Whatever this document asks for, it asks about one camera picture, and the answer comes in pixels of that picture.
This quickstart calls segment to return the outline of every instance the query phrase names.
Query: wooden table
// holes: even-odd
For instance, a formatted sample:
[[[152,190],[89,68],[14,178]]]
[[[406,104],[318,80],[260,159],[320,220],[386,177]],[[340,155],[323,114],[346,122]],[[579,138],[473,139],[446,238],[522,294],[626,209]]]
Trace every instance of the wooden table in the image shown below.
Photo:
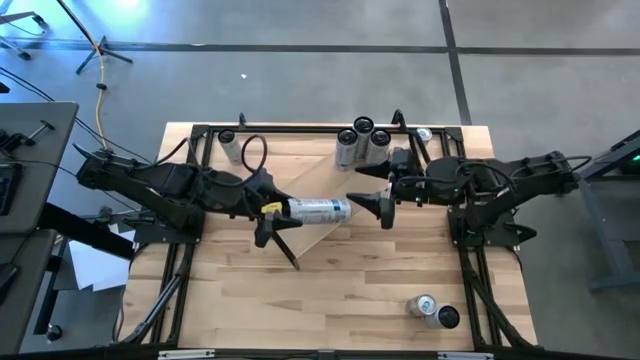
[[[192,125],[168,123],[160,156],[189,136]],[[463,135],[468,157],[493,157],[487,127],[463,127]],[[335,135],[265,136],[269,141],[266,168],[279,188],[335,148]],[[255,164],[260,148],[259,142],[254,145],[248,158]],[[437,141],[430,142],[428,150],[433,158],[441,156]],[[182,149],[171,161],[184,162],[186,154]],[[217,143],[211,166],[233,169]],[[272,242],[264,249],[253,245],[254,223],[207,215],[191,270],[180,347],[472,349],[460,262],[450,243],[445,213],[445,207],[402,204],[394,228],[382,230],[374,216],[359,212],[304,253],[299,272]],[[155,301],[166,251],[166,245],[151,245],[135,260],[124,296],[121,338]],[[487,248],[486,256],[496,302],[523,337],[535,343],[515,256],[499,248]],[[421,293],[458,309],[460,325],[453,330],[430,330],[419,319],[405,315],[406,300]],[[479,299],[478,304],[483,335],[489,341],[486,311]],[[172,313],[170,303],[163,340]]]

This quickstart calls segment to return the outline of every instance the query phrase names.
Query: concrete floor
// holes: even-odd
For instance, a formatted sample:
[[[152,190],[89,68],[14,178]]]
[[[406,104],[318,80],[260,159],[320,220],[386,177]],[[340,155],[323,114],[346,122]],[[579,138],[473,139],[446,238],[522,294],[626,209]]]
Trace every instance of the concrete floor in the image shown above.
[[[94,36],[114,41],[217,44],[445,45],[437,0],[69,1]],[[633,0],[450,0],[458,46],[640,47],[640,3]],[[57,4],[16,1],[50,24],[47,39],[82,39]],[[35,23],[17,23],[38,31]],[[0,35],[26,35],[2,26]],[[92,124],[99,76],[94,60],[80,76],[84,51],[31,50],[25,62],[0,50],[0,64],[56,100],[80,104]],[[107,58],[103,122],[109,138],[153,158],[168,121],[387,121],[401,108],[410,122],[459,124],[446,54],[126,52],[133,65]],[[640,123],[637,57],[460,57],[473,124],[490,127],[498,158],[557,149],[597,154]],[[39,101],[17,86],[2,102]],[[75,128],[71,142],[97,145]],[[73,150],[62,165],[80,166]],[[50,201],[72,212],[124,207],[65,174]],[[578,194],[539,198],[518,221],[536,228],[523,245],[524,278],[541,345],[588,354],[640,357],[640,291],[593,294],[590,279],[608,268]],[[120,289],[64,294],[53,344],[26,336],[22,351],[106,344]]]

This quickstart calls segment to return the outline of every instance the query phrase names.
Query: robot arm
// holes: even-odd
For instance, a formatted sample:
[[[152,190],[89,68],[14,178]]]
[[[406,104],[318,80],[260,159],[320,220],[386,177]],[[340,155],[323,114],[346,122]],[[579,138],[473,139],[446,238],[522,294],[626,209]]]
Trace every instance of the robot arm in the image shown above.
[[[249,178],[195,164],[140,164],[99,150],[75,148],[86,158],[76,178],[90,189],[116,191],[152,211],[170,228],[196,233],[205,212],[257,220],[255,244],[264,247],[273,232],[302,226],[286,216],[289,195],[279,191],[262,168]],[[266,204],[280,203],[277,214],[265,214]]]
[[[389,161],[356,169],[388,179],[387,189],[375,194],[350,193],[347,198],[379,218],[383,229],[393,227],[395,205],[411,201],[418,206],[453,206],[458,230],[478,233],[538,195],[576,189],[577,175],[568,162],[573,159],[557,151],[511,162],[448,156],[431,161],[422,172],[412,151],[396,148]],[[470,202],[460,208],[467,198]]]

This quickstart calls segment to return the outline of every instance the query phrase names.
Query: black cable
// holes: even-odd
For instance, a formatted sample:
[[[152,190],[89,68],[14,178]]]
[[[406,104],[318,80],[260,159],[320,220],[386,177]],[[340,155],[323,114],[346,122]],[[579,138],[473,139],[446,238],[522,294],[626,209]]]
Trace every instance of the black cable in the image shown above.
[[[493,165],[486,164],[486,163],[473,162],[473,161],[464,162],[464,163],[460,164],[456,168],[456,171],[454,172],[455,175],[458,176],[458,172],[460,172],[460,170],[465,166],[469,166],[469,167],[476,166],[476,167],[487,168],[487,169],[493,171],[494,174],[498,174],[498,175],[502,176],[509,183],[509,186],[511,187],[511,191],[515,191],[516,184],[515,184],[515,182],[513,182],[513,179],[511,179],[509,177],[509,175],[507,175],[504,171],[498,169],[497,167],[495,167]]]
[[[420,181],[429,181],[429,182],[435,182],[435,183],[442,183],[442,184],[453,184],[455,183],[457,180],[454,179],[443,179],[443,178],[439,178],[439,177],[433,177],[433,176],[405,176],[405,177],[401,177],[400,179],[398,179],[398,183],[399,184],[404,184],[404,183],[417,183]]]
[[[66,172],[67,174],[73,176],[74,178],[76,177],[76,175],[74,173],[72,173],[71,171],[63,168],[60,165],[56,165],[54,163],[50,163],[50,162],[46,162],[46,161],[37,161],[37,160],[14,160],[11,159],[10,161],[7,161],[8,163],[34,163],[34,164],[45,164],[45,165],[49,165],[49,166],[53,166],[55,168],[58,168],[64,172]],[[120,204],[128,207],[129,209],[133,210],[133,211],[138,211],[136,209],[134,209],[133,207],[127,205],[126,203],[124,203],[123,201],[118,200],[116,197],[114,197],[113,195],[109,194],[108,192],[104,191],[104,190],[100,190],[102,191],[105,195],[107,195],[108,197],[112,198],[113,200],[119,202]]]
[[[47,93],[45,93],[44,91],[39,89],[37,86],[33,85],[32,83],[28,82],[27,80],[21,78],[20,76],[12,73],[9,70],[3,68],[2,66],[0,66],[0,70],[4,71],[6,73],[6,74],[2,74],[2,75],[4,75],[5,77],[13,80],[16,84],[21,86],[23,89],[25,89],[27,91],[30,91],[30,92],[32,92],[32,93],[34,93],[36,95],[39,95],[41,98],[43,98],[43,99],[45,99],[45,100],[47,100],[49,102],[55,102],[55,100],[51,96],[49,96]],[[83,129],[84,131],[87,131],[89,133],[89,135],[91,135],[100,144],[100,146],[102,146],[102,142],[98,138],[104,139],[104,141],[108,142],[109,144],[111,144],[111,145],[117,147],[118,149],[120,149],[122,151],[125,151],[125,152],[127,152],[127,153],[129,153],[129,154],[131,154],[133,156],[137,156],[137,157],[139,157],[140,159],[146,161],[149,164],[151,163],[151,161],[149,159],[145,158],[144,156],[142,156],[142,155],[140,155],[140,154],[138,154],[136,152],[133,152],[133,151],[131,151],[131,150],[129,150],[129,149],[127,149],[127,148],[125,148],[125,147],[123,147],[123,146],[121,146],[121,145],[119,145],[119,144],[117,144],[117,143],[105,138],[104,136],[100,135],[98,132],[96,132],[95,130],[91,129],[91,127],[89,125],[87,125],[87,123],[85,123],[84,121],[80,120],[80,118],[78,118],[77,116],[76,116],[76,122],[78,124],[80,124],[80,128]]]
[[[7,25],[9,25],[9,26],[13,26],[14,28],[16,28],[16,29],[18,29],[18,30],[20,30],[20,31],[26,32],[26,33],[27,33],[27,34],[29,34],[29,35],[33,35],[33,36],[42,36],[42,35],[46,34],[46,31],[44,31],[44,30],[42,30],[42,32],[41,32],[40,34],[32,33],[31,31],[25,30],[25,29],[21,28],[21,27],[20,27],[20,26],[18,26],[18,25],[14,25],[14,24],[12,24],[10,21],[7,21],[7,19],[5,19],[5,17],[4,17],[4,16],[2,16],[2,15],[0,15],[0,18],[1,18],[2,20],[4,20],[4,21],[5,21],[5,22],[4,22],[5,24],[7,24]]]
[[[249,145],[249,143],[253,140],[253,139],[260,139],[260,141],[262,141],[262,159],[260,160],[260,164],[258,164],[257,168],[252,168],[251,166],[249,166],[249,164],[247,164],[247,160],[245,157],[245,153],[247,151],[247,146]],[[254,134],[249,136],[249,138],[244,142],[244,144],[242,145],[242,151],[240,153],[240,158],[242,160],[242,164],[244,165],[245,168],[247,168],[247,170],[251,171],[251,175],[249,175],[246,179],[237,182],[235,184],[229,184],[229,183],[223,183],[223,182],[219,182],[213,178],[209,178],[209,180],[214,183],[215,185],[218,185],[220,187],[225,187],[225,188],[234,188],[234,187],[240,187],[240,186],[244,186],[245,184],[247,184],[249,181],[253,180],[256,176],[258,176],[258,174],[260,174],[260,172],[262,171],[262,168],[264,168],[264,163],[267,162],[267,154],[269,153],[269,149],[267,146],[267,139],[264,138],[264,136],[260,135],[260,134]]]

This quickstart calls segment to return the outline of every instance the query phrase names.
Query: silver can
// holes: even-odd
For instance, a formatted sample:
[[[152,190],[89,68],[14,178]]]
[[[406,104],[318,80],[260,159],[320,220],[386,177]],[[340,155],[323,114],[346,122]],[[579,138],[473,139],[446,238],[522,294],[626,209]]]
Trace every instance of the silver can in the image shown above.
[[[287,199],[289,217],[303,224],[341,223],[351,218],[347,199]]]
[[[218,142],[233,165],[242,165],[242,148],[233,130],[222,130],[218,134]]]
[[[420,140],[422,140],[425,145],[429,143],[429,140],[431,140],[431,138],[433,137],[433,134],[431,134],[431,130],[429,130],[429,128],[419,128],[418,135],[420,135]]]
[[[428,294],[418,295],[409,299],[405,308],[407,310],[407,314],[415,317],[433,315],[437,308],[436,299]]]
[[[366,116],[360,116],[353,121],[353,130],[358,134],[358,147],[356,149],[356,161],[364,160],[367,156],[369,136],[373,131],[373,120]]]
[[[391,134],[387,130],[378,129],[372,132],[371,136],[369,136],[365,163],[367,165],[378,165],[389,160],[390,143]]]
[[[460,324],[460,313],[451,305],[438,306],[431,315],[425,315],[424,323],[430,329],[453,329]]]
[[[348,170],[356,160],[358,134],[351,129],[342,129],[336,140],[336,168]]]

